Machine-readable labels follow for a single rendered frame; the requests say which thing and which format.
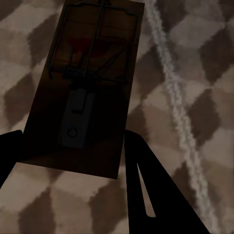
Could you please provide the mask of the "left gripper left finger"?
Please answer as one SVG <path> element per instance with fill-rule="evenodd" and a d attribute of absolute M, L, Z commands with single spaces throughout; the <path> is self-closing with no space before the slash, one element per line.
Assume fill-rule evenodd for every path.
<path fill-rule="evenodd" d="M 0 188 L 19 159 L 22 135 L 21 130 L 0 135 Z"/>

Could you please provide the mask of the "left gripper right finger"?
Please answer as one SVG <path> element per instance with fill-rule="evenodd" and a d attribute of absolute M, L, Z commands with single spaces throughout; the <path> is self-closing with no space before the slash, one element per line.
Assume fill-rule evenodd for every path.
<path fill-rule="evenodd" d="M 129 234 L 210 234 L 144 138 L 124 132 Z M 146 214 L 138 173 L 156 217 Z"/>

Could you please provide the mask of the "mousetrap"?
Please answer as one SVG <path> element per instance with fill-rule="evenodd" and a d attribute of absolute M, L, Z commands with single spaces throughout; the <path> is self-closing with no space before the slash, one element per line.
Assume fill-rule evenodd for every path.
<path fill-rule="evenodd" d="M 65 0 L 17 162 L 117 179 L 144 6 Z"/>

